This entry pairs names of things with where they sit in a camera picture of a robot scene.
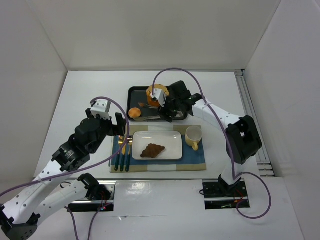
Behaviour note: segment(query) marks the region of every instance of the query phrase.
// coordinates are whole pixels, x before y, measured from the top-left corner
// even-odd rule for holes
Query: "green utensil handle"
[[[115,159],[115,164],[114,164],[114,170],[115,171],[118,171],[119,162],[120,162],[120,153],[118,153],[118,155],[116,156],[116,159]]]
[[[126,159],[126,155],[122,155],[121,163],[120,163],[120,172],[123,172],[125,169],[125,159]]]
[[[128,155],[128,159],[126,160],[126,164],[125,164],[126,172],[129,172],[129,169],[130,169],[130,157],[131,157],[131,154]]]

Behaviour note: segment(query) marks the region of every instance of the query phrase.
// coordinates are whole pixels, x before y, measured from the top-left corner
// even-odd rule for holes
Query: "placemat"
[[[172,171],[205,171],[207,170],[204,147],[202,141],[198,144],[198,151],[194,151],[186,144],[185,133],[190,125],[173,125],[172,131],[181,133],[182,137],[182,158],[179,160],[136,160],[130,156],[130,169],[128,173],[137,172],[172,172]],[[130,126],[130,135],[135,132],[148,131],[148,125]],[[118,136],[113,138],[112,154],[119,149]],[[129,147],[126,148],[125,160],[128,159]],[[115,171],[115,156],[110,162],[111,173],[127,173],[126,171]]]

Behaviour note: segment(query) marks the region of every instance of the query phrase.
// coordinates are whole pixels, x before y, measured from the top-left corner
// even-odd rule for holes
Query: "beige mug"
[[[202,139],[202,130],[198,126],[190,126],[185,131],[185,142],[188,146],[192,147],[194,151],[198,151],[198,143]]]

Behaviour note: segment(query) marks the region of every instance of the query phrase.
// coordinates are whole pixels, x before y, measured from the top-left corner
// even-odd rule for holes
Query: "wall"
[[[319,239],[320,0],[282,0],[245,79],[306,240]]]
[[[31,180],[67,70],[24,0],[0,1],[0,182]]]
[[[243,69],[280,0],[27,0],[69,70]]]

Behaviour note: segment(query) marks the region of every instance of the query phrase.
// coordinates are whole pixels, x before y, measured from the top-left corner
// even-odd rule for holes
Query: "mug handle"
[[[193,142],[192,149],[198,151],[198,143],[196,141]]]

